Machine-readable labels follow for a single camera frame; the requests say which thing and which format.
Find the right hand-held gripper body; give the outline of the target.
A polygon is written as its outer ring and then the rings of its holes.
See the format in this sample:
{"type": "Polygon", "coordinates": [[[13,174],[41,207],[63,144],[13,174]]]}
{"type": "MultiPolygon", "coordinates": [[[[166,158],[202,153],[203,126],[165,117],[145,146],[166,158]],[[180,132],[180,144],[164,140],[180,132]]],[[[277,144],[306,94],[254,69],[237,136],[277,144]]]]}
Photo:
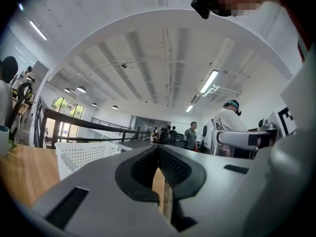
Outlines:
{"type": "Polygon", "coordinates": [[[279,139],[294,134],[296,130],[296,123],[288,107],[276,110],[258,123],[257,131],[267,133],[258,137],[258,149],[273,146],[279,139]]]}

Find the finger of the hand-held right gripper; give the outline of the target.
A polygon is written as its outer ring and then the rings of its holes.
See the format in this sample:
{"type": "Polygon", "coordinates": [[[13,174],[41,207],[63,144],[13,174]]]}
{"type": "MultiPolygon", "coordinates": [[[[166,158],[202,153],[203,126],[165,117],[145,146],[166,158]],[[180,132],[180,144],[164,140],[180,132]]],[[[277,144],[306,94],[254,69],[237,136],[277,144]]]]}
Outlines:
{"type": "Polygon", "coordinates": [[[257,149],[258,134],[256,132],[220,131],[217,142],[234,148],[248,151],[257,149]]]}

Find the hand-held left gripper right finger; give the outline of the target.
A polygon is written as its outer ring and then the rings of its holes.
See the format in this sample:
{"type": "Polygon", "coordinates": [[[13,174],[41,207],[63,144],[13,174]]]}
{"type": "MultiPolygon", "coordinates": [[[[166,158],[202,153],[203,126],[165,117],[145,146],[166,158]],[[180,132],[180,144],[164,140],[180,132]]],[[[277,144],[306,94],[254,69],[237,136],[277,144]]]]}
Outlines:
{"type": "Polygon", "coordinates": [[[263,153],[255,159],[206,155],[158,146],[159,164],[173,172],[172,220],[160,237],[258,237],[263,190],[263,153]]]}

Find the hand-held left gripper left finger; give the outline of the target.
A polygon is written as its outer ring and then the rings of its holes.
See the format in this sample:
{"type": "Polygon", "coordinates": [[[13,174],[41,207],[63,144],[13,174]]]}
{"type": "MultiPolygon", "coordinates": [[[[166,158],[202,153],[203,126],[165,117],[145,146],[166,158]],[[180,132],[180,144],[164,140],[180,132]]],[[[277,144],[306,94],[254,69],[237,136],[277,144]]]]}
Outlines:
{"type": "Polygon", "coordinates": [[[64,227],[80,237],[168,237],[177,230],[160,213],[158,204],[132,200],[115,181],[116,168],[148,146],[92,161],[69,175],[33,205],[46,218],[74,188],[88,193],[64,227]]]}

